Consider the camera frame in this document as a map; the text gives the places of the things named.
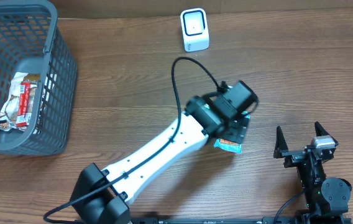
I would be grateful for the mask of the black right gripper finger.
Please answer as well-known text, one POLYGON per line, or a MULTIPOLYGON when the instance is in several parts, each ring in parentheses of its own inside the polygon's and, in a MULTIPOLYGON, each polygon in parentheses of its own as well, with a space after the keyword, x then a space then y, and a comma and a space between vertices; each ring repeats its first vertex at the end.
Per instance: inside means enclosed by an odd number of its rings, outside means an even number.
POLYGON ((319 123, 319 121, 316 121, 314 123, 314 128, 315 128, 315 131, 316 131, 316 136, 319 137, 319 136, 329 136, 334 142, 335 142, 335 145, 338 146, 339 145, 339 142, 334 138, 332 137, 322 126, 321 124, 319 123))
POLYGON ((285 141, 283 131, 282 131, 281 127, 278 126, 274 153, 284 153, 284 152, 288 152, 288 146, 285 141))

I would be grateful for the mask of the teal wet wipes pack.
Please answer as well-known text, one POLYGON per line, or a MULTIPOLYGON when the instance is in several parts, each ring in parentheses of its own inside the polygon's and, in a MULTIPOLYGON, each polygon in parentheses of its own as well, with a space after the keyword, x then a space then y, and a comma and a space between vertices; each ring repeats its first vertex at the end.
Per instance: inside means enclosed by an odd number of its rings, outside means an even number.
MULTIPOLYGON (((222 82, 221 86, 222 86, 223 93, 228 89, 228 87, 231 87, 231 86, 226 85, 225 82, 222 82)), ((216 112, 219 114, 219 116, 221 118, 220 112, 217 110, 217 108, 216 108, 216 112)), ((219 147, 222 150, 234 152, 234 153, 241 153, 242 152, 242 144, 234 144, 234 143, 231 143, 229 141, 224 141, 219 138, 217 138, 216 142, 214 143, 214 147, 219 147)))

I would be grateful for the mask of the red stick sachet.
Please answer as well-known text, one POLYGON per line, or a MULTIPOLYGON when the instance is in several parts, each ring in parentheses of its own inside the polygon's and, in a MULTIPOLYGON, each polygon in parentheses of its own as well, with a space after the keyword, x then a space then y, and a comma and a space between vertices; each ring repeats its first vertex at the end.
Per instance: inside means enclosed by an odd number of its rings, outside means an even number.
POLYGON ((37 82, 22 82, 19 95, 19 107, 16 118, 16 127, 25 128, 30 124, 34 105, 37 82))

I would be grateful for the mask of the beige Pantree snack pouch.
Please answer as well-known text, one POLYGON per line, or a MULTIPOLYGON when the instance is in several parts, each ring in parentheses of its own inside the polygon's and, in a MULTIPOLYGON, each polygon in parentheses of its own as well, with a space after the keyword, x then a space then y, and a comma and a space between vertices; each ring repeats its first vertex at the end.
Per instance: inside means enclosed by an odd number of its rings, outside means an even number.
POLYGON ((25 131, 27 129, 28 126, 23 129, 16 127, 20 87, 22 82, 37 82, 38 84, 39 78, 39 73, 17 72, 14 75, 14 78, 11 80, 11 86, 9 87, 7 100, 0 110, 0 130, 10 131, 11 129, 17 129, 19 131, 25 131))

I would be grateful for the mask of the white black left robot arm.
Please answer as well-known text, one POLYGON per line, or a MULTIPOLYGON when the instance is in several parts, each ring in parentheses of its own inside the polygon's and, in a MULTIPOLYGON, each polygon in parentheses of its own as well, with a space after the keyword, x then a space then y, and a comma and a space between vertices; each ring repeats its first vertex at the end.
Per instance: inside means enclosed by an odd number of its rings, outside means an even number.
POLYGON ((81 223, 129 223, 130 205, 175 161, 220 138, 259 99, 244 82, 221 92, 194 96, 180 118, 126 158, 100 169, 84 168, 71 194, 81 223))

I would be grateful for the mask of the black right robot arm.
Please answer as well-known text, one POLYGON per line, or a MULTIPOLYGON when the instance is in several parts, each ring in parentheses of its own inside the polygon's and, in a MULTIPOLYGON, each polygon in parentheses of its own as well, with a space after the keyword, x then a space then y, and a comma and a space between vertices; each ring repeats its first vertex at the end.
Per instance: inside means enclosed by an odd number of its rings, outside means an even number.
POLYGON ((281 127, 273 156, 284 159, 284 167, 295 167, 303 190, 285 202, 273 218, 273 223, 350 223, 343 214, 349 210, 348 202, 352 186, 342 178, 326 177, 323 164, 334 158, 339 145, 319 122, 314 123, 316 136, 302 151, 289 151, 281 127), (282 211, 301 196, 305 197, 307 209, 296 211, 293 217, 281 217, 282 211))

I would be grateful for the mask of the white barcode scanner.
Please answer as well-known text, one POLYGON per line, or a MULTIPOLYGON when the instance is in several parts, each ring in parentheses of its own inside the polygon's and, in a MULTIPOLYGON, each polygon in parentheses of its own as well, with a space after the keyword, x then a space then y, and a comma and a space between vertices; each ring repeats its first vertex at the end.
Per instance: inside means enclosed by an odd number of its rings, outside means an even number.
POLYGON ((209 28, 204 9, 184 10, 180 14, 180 22, 186 52, 205 50, 209 47, 209 28))

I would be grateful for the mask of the grey plastic mesh basket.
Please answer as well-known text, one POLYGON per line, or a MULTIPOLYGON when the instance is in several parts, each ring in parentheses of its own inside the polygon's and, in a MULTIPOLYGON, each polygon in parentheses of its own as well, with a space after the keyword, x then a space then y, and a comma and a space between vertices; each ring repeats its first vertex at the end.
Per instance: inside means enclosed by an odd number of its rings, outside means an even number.
POLYGON ((78 70, 49 1, 0 1, 0 110, 19 72, 39 76, 25 131, 0 130, 0 154, 45 156, 64 151, 78 70))

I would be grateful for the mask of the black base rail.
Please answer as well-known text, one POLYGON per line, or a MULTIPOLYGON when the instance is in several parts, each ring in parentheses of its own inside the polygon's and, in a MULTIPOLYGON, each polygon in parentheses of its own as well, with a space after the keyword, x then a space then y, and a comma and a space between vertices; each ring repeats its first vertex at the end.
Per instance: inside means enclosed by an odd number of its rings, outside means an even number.
POLYGON ((129 223, 133 224, 293 224, 293 223, 346 223, 352 224, 350 218, 332 218, 327 220, 325 218, 312 221, 298 221, 293 217, 278 217, 274 222, 274 217, 263 217, 261 219, 159 219, 159 218, 132 218, 129 223))

